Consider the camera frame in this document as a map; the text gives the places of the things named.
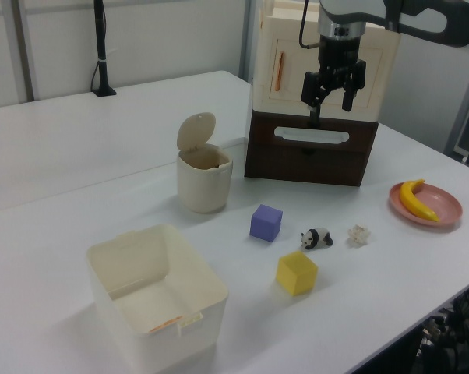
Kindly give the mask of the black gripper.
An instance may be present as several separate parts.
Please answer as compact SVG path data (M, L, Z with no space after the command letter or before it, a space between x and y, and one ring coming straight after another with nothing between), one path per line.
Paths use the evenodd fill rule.
M344 83L342 109L351 111L354 98L365 87L366 62L358 58L360 37L333 39L320 37L319 71L307 72L301 92L301 101L310 110L311 129L320 126L321 106L324 100L336 89L335 79Z

